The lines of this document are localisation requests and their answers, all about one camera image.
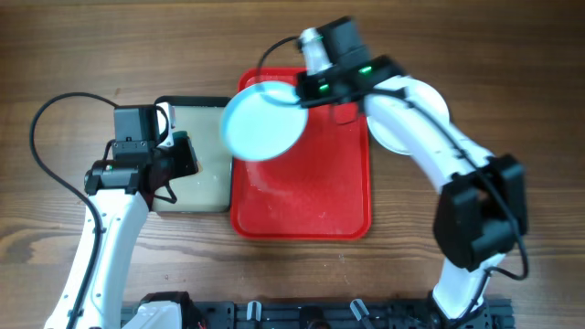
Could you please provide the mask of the light blue plate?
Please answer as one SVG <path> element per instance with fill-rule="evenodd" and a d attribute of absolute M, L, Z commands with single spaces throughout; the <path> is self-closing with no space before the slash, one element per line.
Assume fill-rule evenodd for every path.
<path fill-rule="evenodd" d="M 269 80 L 240 91 L 224 109 L 220 136 L 243 161 L 266 161 L 287 152 L 302 136 L 308 111 L 293 85 Z"/>

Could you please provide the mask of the white plate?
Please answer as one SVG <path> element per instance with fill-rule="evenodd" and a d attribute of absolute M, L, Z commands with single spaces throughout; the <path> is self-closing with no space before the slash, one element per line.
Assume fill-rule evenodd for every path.
<path fill-rule="evenodd" d="M 419 105 L 432 107 L 431 112 L 440 122 L 449 123 L 450 113 L 448 105 L 442 95 L 431 85 L 411 76 L 397 76 L 379 84 L 381 89 L 398 90 L 404 87 L 411 88 L 412 99 Z M 399 141 L 394 133 L 371 116 L 367 117 L 367 126 L 370 133 L 387 150 L 395 154 L 410 155 L 408 149 Z"/>

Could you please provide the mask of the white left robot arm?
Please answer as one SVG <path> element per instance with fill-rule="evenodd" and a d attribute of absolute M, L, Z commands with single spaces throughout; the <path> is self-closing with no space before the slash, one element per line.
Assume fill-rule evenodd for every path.
<path fill-rule="evenodd" d="M 115 137 L 84 178 L 85 224 L 47 328 L 121 327 L 133 248 L 156 192 L 198 171 L 188 134 L 175 127 L 165 102 L 115 108 Z"/>

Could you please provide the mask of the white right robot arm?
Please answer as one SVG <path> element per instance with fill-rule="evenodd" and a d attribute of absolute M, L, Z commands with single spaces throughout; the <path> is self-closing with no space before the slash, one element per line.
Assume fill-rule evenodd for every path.
<path fill-rule="evenodd" d="M 493 273 L 524 280 L 527 197 L 515 157 L 496 157 L 441 121 L 441 94 L 388 56 L 373 57 L 351 17 L 305 29 L 298 47 L 306 66 L 297 76 L 301 105 L 357 102 L 437 190 L 433 234 L 445 261 L 431 298 L 443 321 L 458 326 L 470 319 Z"/>

